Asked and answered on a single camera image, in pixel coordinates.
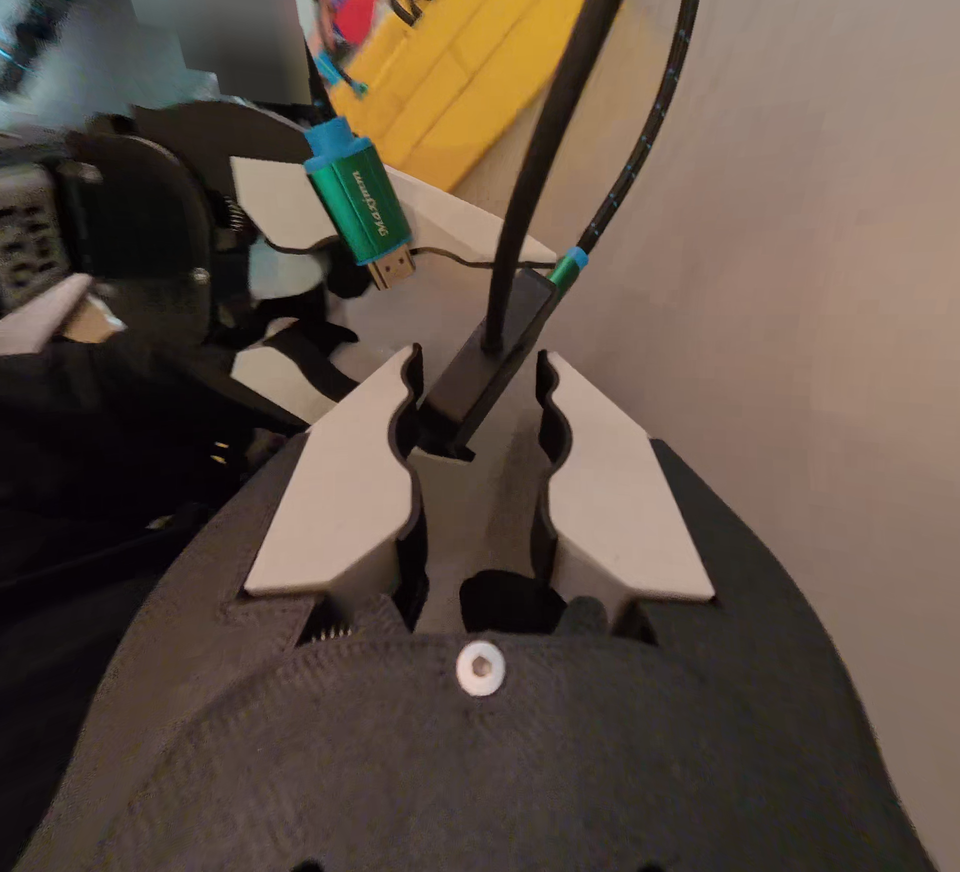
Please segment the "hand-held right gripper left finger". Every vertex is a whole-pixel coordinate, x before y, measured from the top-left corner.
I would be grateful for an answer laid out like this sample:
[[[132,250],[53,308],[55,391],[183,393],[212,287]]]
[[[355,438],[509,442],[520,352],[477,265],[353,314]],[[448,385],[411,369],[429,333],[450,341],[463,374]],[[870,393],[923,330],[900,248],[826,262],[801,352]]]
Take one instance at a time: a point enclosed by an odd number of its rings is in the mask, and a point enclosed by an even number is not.
[[[423,392],[423,350],[408,345],[310,426],[247,595],[314,593],[348,618],[383,594],[416,626],[429,590],[427,524],[409,457]]]

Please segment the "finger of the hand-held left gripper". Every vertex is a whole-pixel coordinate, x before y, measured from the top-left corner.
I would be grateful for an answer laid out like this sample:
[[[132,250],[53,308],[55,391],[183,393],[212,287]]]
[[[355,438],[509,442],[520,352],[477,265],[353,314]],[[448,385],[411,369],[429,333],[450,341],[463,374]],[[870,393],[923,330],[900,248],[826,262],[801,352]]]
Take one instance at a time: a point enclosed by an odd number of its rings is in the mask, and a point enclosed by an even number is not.
[[[306,253],[335,240],[333,222],[301,165],[251,158],[230,164],[239,206],[276,250]],[[503,219],[390,166],[386,171],[412,230],[412,254],[439,254],[474,268],[493,265]]]
[[[358,341],[355,332],[336,323],[281,319],[236,354],[229,375],[311,425],[358,386],[338,367],[340,351]]]

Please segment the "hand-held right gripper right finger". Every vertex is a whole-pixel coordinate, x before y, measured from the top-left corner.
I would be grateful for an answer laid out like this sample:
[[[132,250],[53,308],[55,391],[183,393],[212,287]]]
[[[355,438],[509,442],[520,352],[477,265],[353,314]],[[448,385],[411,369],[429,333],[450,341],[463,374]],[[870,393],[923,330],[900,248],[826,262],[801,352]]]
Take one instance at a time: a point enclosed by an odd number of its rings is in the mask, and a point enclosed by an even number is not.
[[[557,352],[535,368],[548,469],[531,529],[534,577],[617,621],[641,601],[716,596],[646,430]]]

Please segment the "yellow plastic bin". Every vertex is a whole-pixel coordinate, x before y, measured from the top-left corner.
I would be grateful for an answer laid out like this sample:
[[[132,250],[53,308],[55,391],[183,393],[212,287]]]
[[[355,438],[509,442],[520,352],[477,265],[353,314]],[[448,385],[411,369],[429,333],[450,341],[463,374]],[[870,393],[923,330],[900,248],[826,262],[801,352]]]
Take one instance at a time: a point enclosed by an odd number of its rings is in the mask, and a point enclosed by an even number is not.
[[[431,0],[384,17],[334,109],[390,167],[450,192],[546,87],[584,0]]]

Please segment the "person's black clothing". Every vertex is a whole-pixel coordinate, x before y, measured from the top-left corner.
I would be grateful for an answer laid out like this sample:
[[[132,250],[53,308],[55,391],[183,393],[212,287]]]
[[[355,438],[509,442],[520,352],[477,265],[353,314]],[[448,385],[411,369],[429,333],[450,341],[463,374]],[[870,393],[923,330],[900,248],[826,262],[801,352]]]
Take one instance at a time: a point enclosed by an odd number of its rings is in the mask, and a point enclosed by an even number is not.
[[[2,870],[162,572],[305,427],[225,365],[127,331],[2,356]]]

